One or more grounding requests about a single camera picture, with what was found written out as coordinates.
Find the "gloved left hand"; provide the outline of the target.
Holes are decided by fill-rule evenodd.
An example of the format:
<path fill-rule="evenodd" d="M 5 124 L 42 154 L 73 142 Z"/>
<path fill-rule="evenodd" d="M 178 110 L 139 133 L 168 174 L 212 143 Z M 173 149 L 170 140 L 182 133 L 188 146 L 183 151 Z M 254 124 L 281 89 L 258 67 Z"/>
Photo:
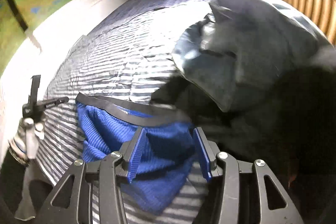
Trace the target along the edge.
<path fill-rule="evenodd" d="M 39 143 L 45 138 L 45 119 L 21 118 L 17 133 L 9 140 L 9 151 L 21 165 L 28 165 L 37 156 Z"/>

